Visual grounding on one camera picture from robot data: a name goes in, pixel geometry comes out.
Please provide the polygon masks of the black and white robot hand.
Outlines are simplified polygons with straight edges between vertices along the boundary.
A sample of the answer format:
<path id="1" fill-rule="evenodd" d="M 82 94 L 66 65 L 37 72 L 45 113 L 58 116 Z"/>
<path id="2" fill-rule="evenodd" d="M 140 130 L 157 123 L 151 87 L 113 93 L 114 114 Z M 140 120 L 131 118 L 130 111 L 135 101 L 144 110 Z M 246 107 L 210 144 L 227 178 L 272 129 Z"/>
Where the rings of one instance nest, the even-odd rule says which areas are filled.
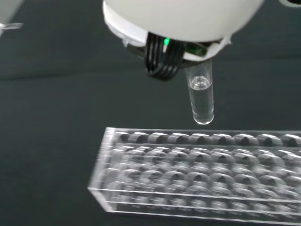
<path id="1" fill-rule="evenodd" d="M 216 56 L 254 17 L 261 0 L 105 0 L 103 18 L 146 74 L 171 80 Z"/>

